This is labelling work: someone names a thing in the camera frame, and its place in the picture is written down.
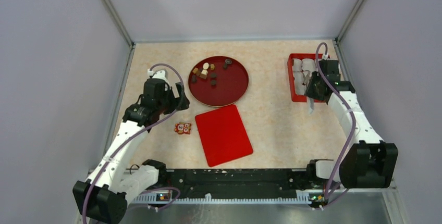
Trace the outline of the metal tongs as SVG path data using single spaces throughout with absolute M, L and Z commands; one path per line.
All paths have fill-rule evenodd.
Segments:
M 307 98 L 308 114 L 311 115 L 314 112 L 314 99 Z

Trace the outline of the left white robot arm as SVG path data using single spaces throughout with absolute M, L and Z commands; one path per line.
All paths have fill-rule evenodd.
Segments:
M 125 110 L 117 135 L 98 166 L 85 181 L 77 181 L 73 186 L 83 223 L 120 223 L 139 194 L 151 186 L 161 189 L 166 185 L 166 165 L 160 161 L 147 160 L 133 174 L 126 178 L 123 175 L 150 130 L 189 108 L 183 82 L 176 83 L 176 89 L 178 97 L 166 79 L 145 81 L 143 93 Z

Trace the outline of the red rectangular lid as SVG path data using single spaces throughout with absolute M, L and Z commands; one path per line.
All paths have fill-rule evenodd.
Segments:
M 236 105 L 195 116 L 204 155 L 215 167 L 253 153 L 253 147 Z

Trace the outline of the round dark red tray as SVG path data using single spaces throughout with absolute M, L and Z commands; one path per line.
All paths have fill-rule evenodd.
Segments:
M 209 63 L 207 70 L 203 64 Z M 244 65 L 232 57 L 212 56 L 194 65 L 189 72 L 188 89 L 200 103 L 211 107 L 224 107 L 239 101 L 250 83 Z

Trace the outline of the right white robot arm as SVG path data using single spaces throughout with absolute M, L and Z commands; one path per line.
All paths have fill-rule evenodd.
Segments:
M 338 61 L 321 59 L 317 64 L 306 95 L 327 104 L 347 140 L 337 160 L 310 161 L 307 185 L 319 189 L 330 179 L 348 189 L 388 188 L 398 158 L 396 145 L 385 142 L 369 123 L 355 88 L 350 81 L 340 79 Z

